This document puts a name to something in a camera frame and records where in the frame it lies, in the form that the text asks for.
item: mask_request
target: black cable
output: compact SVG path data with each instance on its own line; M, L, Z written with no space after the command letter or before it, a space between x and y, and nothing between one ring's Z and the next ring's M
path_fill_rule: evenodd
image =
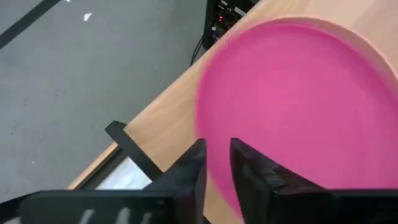
M195 50L193 50L193 54L192 54L192 58L191 58L191 65L193 65L193 63L195 62L195 58L197 57L199 50L200 50L200 46L201 43L203 42L203 35L200 37L199 42L197 43L197 46L195 47Z

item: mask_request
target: cable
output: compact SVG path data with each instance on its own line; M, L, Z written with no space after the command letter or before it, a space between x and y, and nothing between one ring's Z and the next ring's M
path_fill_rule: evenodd
M197 43L197 46L195 47L195 50L193 50L193 54L192 54L190 66L193 65L193 63L195 62L195 58L197 57L197 55L198 55L198 53L199 53L200 46L201 46L201 43L202 43L202 42L203 42L203 35L202 35L202 37L200 37L200 40L199 40L199 42Z

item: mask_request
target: pink plate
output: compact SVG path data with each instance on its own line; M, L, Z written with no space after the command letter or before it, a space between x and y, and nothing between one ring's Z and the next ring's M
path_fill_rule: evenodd
M336 36L292 19L270 21L230 40L205 68L197 135L238 213L232 137L328 189L398 188L396 94L373 61Z

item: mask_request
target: gray carpet floor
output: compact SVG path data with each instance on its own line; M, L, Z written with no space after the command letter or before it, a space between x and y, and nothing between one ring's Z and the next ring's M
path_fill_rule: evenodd
M0 1L0 32L39 0ZM205 0L62 0L0 50L0 202L64 189L188 68ZM84 15L90 14L87 21Z

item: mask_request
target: wooden table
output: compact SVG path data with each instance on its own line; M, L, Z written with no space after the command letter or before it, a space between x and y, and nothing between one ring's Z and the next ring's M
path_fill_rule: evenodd
M263 0L130 121L125 131L163 171L167 170L195 141L194 99L206 61L233 35L258 23L288 15L319 17L349 28L368 39L391 67L398 70L397 0ZM115 143L110 145L68 188L74 189L94 172L116 146ZM211 178L206 191L205 216L212 223L242 222L221 198Z

